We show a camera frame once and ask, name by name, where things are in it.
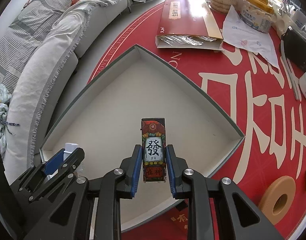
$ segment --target white napkin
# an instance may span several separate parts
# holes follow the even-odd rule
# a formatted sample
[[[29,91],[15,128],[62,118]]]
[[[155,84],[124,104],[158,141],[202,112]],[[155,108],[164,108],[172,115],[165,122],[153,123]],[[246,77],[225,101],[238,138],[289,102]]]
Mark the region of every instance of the white napkin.
[[[255,54],[259,53],[271,65],[280,69],[271,36],[246,25],[232,5],[223,23],[222,34],[226,43]]]

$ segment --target crumpled fabric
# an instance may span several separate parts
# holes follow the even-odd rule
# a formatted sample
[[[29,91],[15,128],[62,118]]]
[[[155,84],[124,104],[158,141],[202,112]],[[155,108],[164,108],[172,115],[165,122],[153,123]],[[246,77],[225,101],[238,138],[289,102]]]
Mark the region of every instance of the crumpled fabric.
[[[5,129],[8,106],[5,103],[11,99],[11,96],[7,88],[3,84],[0,84],[0,154],[2,158],[6,151]]]

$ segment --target gray floor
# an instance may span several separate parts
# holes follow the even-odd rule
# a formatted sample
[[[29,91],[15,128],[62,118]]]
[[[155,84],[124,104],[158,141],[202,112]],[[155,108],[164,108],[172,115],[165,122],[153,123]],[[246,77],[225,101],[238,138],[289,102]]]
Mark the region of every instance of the gray floor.
[[[115,38],[136,18],[155,5],[165,0],[153,0],[146,3],[133,4],[131,13],[128,9],[117,16],[95,39],[86,53],[79,59],[76,73],[71,76],[55,107],[49,129],[64,112],[78,93],[85,87],[95,66]]]

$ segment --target tape roll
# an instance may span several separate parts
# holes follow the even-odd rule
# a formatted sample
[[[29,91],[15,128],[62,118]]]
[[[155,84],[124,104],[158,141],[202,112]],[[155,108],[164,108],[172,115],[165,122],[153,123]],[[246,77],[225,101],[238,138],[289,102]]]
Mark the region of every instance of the tape roll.
[[[275,225],[282,220],[290,209],[295,196],[295,181],[290,176],[275,180],[265,191],[259,209]]]

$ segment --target tape roll hole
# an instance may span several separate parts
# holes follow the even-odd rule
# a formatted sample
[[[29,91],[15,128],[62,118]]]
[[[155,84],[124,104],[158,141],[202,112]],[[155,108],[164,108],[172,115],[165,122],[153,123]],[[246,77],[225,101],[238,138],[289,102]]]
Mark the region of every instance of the tape roll hole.
[[[274,208],[273,208],[273,214],[274,215],[279,214],[283,210],[283,208],[285,207],[286,202],[287,202],[287,195],[283,194],[276,201],[276,203],[274,205]]]

